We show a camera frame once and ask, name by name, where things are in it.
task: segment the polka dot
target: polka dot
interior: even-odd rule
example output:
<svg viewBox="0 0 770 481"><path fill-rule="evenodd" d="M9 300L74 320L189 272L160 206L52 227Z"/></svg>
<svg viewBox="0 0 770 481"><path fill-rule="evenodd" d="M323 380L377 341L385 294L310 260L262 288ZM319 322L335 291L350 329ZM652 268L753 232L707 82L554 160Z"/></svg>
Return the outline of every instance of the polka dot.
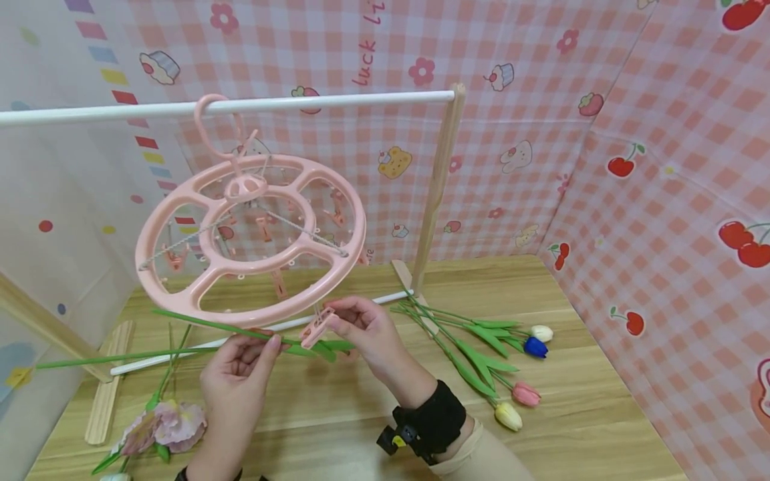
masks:
<svg viewBox="0 0 770 481"><path fill-rule="evenodd" d="M20 112L22 110L32 110L32 107L22 102L21 100L14 100L11 102L11 110L14 112Z"/></svg>
<svg viewBox="0 0 770 481"><path fill-rule="evenodd" d="M29 43L33 47L37 47L40 45L40 39L29 28L21 27L19 31L22 33L22 38L24 39L25 42Z"/></svg>

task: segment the pink tulip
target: pink tulip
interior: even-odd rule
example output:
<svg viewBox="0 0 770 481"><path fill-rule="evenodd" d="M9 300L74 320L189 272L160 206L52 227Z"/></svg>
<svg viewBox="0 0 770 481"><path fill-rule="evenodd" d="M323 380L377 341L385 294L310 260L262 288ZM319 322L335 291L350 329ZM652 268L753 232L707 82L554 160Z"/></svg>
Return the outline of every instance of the pink tulip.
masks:
<svg viewBox="0 0 770 481"><path fill-rule="evenodd" d="M540 404L540 393L525 382L514 384L511 396L525 406L535 407Z"/></svg>

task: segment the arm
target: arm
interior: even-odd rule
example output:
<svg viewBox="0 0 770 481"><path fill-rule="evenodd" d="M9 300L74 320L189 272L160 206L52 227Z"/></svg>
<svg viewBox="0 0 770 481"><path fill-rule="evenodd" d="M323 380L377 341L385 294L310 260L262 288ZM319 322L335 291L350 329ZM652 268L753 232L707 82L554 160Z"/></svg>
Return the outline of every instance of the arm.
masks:
<svg viewBox="0 0 770 481"><path fill-rule="evenodd" d="M360 350L399 406L416 409L433 395L438 381L409 354L385 309L361 297L338 299L326 306L341 318L330 323L331 329ZM434 458L438 464L430 469L450 481L533 479L521 461L469 415L447 451Z"/></svg>

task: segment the wooden post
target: wooden post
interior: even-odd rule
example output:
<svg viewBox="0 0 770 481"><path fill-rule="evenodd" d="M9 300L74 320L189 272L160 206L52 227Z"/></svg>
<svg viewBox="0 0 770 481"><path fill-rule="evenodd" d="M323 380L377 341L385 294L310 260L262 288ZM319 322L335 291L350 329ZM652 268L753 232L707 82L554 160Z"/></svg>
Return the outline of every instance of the wooden post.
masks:
<svg viewBox="0 0 770 481"><path fill-rule="evenodd" d="M8 311L11 317L15 317L38 336L58 346L75 359L102 357L99 351L92 348L46 308L35 302L2 272L0 272L0 308ZM112 364L84 365L82 368L93 374L99 381L110 382L112 381L110 367Z"/></svg>
<svg viewBox="0 0 770 481"><path fill-rule="evenodd" d="M438 133L434 169L428 186L428 199L425 202L420 239L417 242L417 257L414 260L414 269L412 269L411 288L414 290L415 297L422 295L425 265L430 254L430 245L433 243L438 209L441 206L441 199L444 197L444 186L447 184L447 173L449 173L454 141L457 138L457 130L460 128L460 120L465 105L465 85L454 84L452 89L454 90L454 100L447 104L444 110L444 120L441 121L441 129Z"/></svg>

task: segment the blue tulip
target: blue tulip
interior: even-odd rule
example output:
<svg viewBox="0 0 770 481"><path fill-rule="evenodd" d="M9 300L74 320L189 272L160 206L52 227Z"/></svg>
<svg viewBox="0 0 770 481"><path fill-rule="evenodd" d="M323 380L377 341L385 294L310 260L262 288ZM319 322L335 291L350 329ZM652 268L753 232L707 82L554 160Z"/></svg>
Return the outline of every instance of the blue tulip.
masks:
<svg viewBox="0 0 770 481"><path fill-rule="evenodd" d="M545 355L548 354L548 347L537 337L528 337L524 343L524 352L530 356L545 359Z"/></svg>

